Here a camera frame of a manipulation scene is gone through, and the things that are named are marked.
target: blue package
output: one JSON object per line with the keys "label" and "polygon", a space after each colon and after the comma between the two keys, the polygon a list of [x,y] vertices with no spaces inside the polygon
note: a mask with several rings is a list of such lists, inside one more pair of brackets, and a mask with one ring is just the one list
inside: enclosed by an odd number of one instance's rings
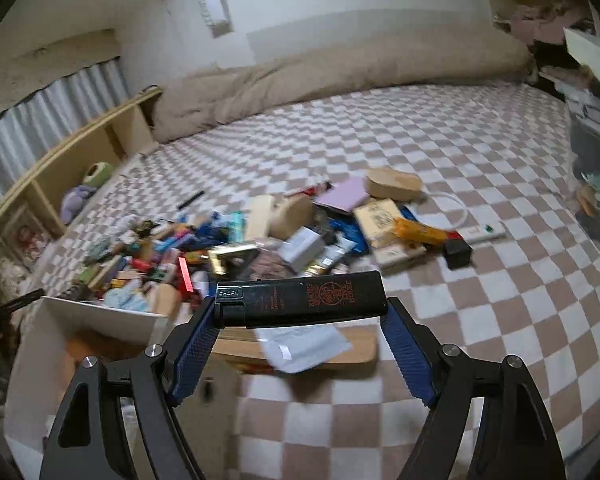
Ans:
{"label": "blue package", "polygon": [[180,238],[179,240],[176,240],[175,243],[173,243],[171,245],[171,247],[174,248],[174,249],[179,249],[181,247],[186,247],[187,244],[191,243],[195,239],[196,239],[196,235],[194,235],[192,233],[187,233],[182,238]]}
{"label": "blue package", "polygon": [[185,238],[187,238],[186,242],[178,244],[178,248],[181,251],[198,251],[224,244],[228,241],[226,230],[216,227],[212,222],[203,223],[196,229],[192,237],[185,236]]}
{"label": "blue package", "polygon": [[365,237],[353,218],[351,220],[329,218],[329,224],[335,231],[341,231],[347,240],[351,240],[356,244],[351,250],[352,253],[362,256],[369,252]]}

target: white box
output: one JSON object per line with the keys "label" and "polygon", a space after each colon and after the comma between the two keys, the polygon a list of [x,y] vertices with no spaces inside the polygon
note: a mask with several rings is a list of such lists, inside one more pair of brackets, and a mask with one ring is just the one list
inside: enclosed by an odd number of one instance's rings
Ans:
{"label": "white box", "polygon": [[322,237],[307,227],[301,227],[289,240],[280,244],[278,254],[295,272],[300,272],[323,250]]}
{"label": "white box", "polygon": [[65,342],[80,329],[138,345],[162,342],[167,319],[44,297],[24,335],[11,371],[4,407],[4,437],[25,480],[38,480],[46,420],[58,409]]}

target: white packet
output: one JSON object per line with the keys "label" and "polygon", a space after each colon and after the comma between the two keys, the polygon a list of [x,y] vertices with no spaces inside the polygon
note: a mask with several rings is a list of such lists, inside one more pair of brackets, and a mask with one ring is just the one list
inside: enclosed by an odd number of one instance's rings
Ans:
{"label": "white packet", "polygon": [[332,324],[256,328],[256,338],[276,370],[297,374],[352,348]]}

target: white curtain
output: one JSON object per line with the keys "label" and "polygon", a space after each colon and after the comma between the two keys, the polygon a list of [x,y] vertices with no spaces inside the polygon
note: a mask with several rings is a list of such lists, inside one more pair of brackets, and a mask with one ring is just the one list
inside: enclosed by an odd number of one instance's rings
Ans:
{"label": "white curtain", "polygon": [[128,99],[116,58],[58,79],[5,111],[0,116],[0,200],[62,139]]}

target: metal screw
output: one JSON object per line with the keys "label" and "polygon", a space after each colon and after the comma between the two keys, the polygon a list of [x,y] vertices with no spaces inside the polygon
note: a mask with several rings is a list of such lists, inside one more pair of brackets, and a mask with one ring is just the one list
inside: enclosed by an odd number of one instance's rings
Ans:
{"label": "metal screw", "polygon": [[98,358],[95,355],[87,355],[87,357],[82,360],[82,366],[85,368],[92,368],[97,362]]}
{"label": "metal screw", "polygon": [[147,357],[158,357],[162,353],[162,345],[149,345],[144,349],[144,355]]}
{"label": "metal screw", "polygon": [[460,355],[460,349],[451,343],[442,345],[442,353],[449,357],[457,357]]}
{"label": "metal screw", "polygon": [[520,368],[522,367],[522,359],[520,359],[517,355],[509,355],[507,356],[507,364],[511,368]]}

